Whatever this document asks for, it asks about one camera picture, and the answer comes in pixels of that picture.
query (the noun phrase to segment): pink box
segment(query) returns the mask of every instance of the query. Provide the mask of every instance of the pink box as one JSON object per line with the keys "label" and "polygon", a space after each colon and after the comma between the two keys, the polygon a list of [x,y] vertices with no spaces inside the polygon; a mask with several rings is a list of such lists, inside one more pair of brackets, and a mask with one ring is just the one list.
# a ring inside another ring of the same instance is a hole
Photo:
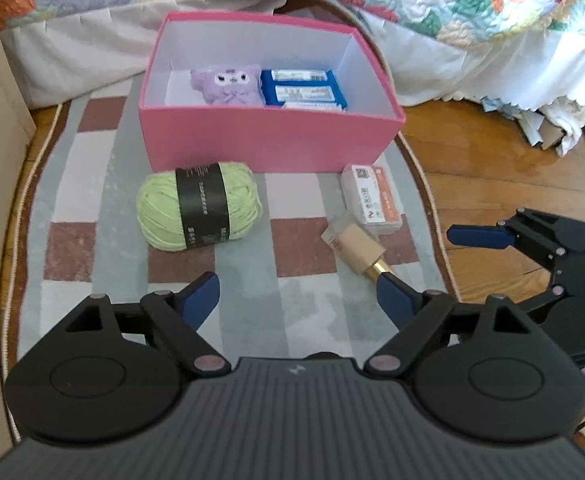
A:
{"label": "pink box", "polygon": [[[190,69],[332,70],[345,112],[205,104]],[[153,171],[244,162],[257,173],[372,164],[405,123],[381,65],[346,25],[251,12],[172,12],[159,29],[139,116]]]}

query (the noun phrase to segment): gray stripe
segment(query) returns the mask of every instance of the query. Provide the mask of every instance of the gray stripe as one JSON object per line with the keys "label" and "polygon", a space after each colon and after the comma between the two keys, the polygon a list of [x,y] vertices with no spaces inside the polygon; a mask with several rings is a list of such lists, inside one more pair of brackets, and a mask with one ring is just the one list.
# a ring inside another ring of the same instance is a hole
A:
{"label": "gray stripe", "polygon": [[243,240],[215,246],[221,281],[220,325],[223,351],[232,363],[241,356],[288,357],[284,308],[279,292],[266,177],[256,174],[263,216]]}
{"label": "gray stripe", "polygon": [[137,224],[137,193],[150,174],[137,102],[141,76],[132,80],[119,123],[96,225],[93,290],[111,301],[138,301],[148,292],[148,244]]}
{"label": "gray stripe", "polygon": [[84,113],[88,96],[74,99],[70,104],[66,128],[60,135],[37,184],[28,227],[28,282],[21,306],[19,320],[19,342],[17,357],[23,357],[35,343],[42,338],[40,317],[42,307],[42,281],[48,247],[48,231],[57,200],[57,190],[72,143],[77,135],[77,127]]}
{"label": "gray stripe", "polygon": [[415,179],[412,173],[410,173],[407,162],[403,159],[403,155],[394,142],[387,147],[384,153],[390,168],[390,173],[392,173],[392,178],[397,184],[401,203],[405,209],[405,217],[410,226],[416,253],[419,256],[421,268],[423,269],[425,285],[427,288],[445,290],[446,287],[443,283],[441,272],[434,259],[430,226],[425,216],[423,202],[419,195],[419,189],[416,187]]}
{"label": "gray stripe", "polygon": [[[328,219],[345,211],[339,176],[335,173],[319,173],[319,188]],[[350,334],[352,353],[363,363],[388,339],[397,333],[377,303],[374,285],[364,276],[357,275],[337,258],[336,272],[343,293],[345,319]]]}

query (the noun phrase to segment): white bed skirt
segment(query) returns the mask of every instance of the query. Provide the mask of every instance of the white bed skirt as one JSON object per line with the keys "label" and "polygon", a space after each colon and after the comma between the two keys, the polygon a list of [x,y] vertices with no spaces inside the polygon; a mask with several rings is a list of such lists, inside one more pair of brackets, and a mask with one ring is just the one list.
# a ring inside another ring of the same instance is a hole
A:
{"label": "white bed skirt", "polygon": [[[170,10],[272,12],[285,0],[165,0],[96,10],[0,33],[31,108],[64,102],[146,68]],[[536,110],[559,96],[585,106],[585,36],[527,30],[464,50],[361,13],[404,106],[439,98],[499,98]]]}

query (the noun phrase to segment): stuffed animal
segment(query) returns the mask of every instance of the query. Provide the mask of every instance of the stuffed animal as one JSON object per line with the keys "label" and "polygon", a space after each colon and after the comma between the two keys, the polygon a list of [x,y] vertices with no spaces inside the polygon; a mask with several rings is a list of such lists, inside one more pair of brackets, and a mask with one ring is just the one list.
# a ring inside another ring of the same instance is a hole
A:
{"label": "stuffed animal", "polygon": [[260,76],[259,65],[191,70],[192,88],[202,92],[209,105],[263,106]]}

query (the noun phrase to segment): yarn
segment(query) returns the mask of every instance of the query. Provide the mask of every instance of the yarn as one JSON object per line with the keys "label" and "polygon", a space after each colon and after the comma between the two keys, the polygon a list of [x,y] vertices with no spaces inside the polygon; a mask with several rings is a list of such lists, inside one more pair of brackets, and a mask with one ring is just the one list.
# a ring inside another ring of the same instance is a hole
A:
{"label": "yarn", "polygon": [[[230,240],[241,238],[261,216],[252,171],[240,162],[220,162],[230,217]],[[162,251],[183,251],[186,238],[174,171],[147,177],[137,195],[137,220],[148,243]]]}

